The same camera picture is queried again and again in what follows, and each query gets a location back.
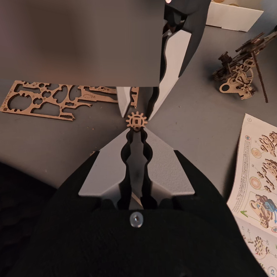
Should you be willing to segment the white cardboard box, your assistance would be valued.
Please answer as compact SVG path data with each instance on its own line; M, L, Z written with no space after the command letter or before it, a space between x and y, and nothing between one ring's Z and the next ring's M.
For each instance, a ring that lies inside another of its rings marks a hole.
M261 0L212 0L206 25L248 32L263 12Z

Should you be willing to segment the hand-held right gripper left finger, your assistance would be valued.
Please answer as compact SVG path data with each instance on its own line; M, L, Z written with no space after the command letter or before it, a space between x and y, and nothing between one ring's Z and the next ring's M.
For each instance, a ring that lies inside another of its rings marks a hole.
M78 195L109 199L118 209L129 209L132 194L127 159L131 155L132 130L127 128L103 147Z

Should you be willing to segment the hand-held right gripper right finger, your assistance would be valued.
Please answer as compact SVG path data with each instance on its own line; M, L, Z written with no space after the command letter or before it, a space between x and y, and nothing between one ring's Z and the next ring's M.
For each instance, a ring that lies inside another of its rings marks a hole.
M141 142L147 160L141 189L144 209L156 209L164 199L195 194L171 146L147 128L141 128Z

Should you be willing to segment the paper instruction booklet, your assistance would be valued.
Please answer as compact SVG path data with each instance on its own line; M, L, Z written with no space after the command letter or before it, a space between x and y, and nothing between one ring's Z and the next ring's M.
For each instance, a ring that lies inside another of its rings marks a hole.
M277 276L277 128L245 114L227 205L267 276Z

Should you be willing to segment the wooden mechanical model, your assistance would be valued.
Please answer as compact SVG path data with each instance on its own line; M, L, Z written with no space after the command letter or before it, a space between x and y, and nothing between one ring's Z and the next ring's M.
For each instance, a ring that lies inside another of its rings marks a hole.
M218 58L222 66L212 76L215 81L222 82L219 87L221 93L237 93L241 100L251 98L256 91L256 88L252 85L254 69L256 69L265 102L268 103L268 96L257 55L277 37L276 26L270 34L267 36L263 35L264 33L260 33L246 41L241 47L235 50L238 53L235 57L232 58L228 52L225 52Z

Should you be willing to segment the laser-cut wooden parts sheet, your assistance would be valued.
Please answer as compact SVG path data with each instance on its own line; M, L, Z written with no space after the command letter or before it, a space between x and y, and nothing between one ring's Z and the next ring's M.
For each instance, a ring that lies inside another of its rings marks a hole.
M58 88L50 90L50 83L33 82L28 83L25 81L14 81L12 87L10 88L5 100L1 105L1 112L21 114L27 116L38 116L51 119L60 119L73 121L75 119L72 113L64 112L64 109L76 109L79 106L92 106L92 104L80 102L90 101L90 102L111 102L119 103L118 100L112 99L109 96L103 96L96 94L95 92L102 92L106 94L116 94L116 89L108 88L105 86L92 87L92 86L78 86L81 91L81 96L76 97L74 100L70 100L70 92L73 85L63 85L60 84ZM30 98L31 103L26 109L12 109L10 107L11 100L16 97L27 97ZM51 104L59 108L59 114L57 116L46 115L46 114L36 114L35 109L41 109L44 104Z

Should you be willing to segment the small wooden gear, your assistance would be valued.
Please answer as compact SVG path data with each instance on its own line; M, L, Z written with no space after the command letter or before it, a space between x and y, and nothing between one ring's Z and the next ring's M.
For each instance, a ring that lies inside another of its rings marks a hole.
M127 127L132 128L135 132L139 132L141 128L145 127L148 124L147 117L143 113L132 112L131 115L128 115Z

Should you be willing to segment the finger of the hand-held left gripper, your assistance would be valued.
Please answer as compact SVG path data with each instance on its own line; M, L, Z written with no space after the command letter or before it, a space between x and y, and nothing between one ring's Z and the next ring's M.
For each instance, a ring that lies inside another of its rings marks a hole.
M179 30L168 36L164 46L165 72L158 87L158 97L149 120L156 114L166 97L179 79L180 70L191 39L191 33Z
M122 118L124 118L130 108L130 91L131 87L116 87L117 100Z

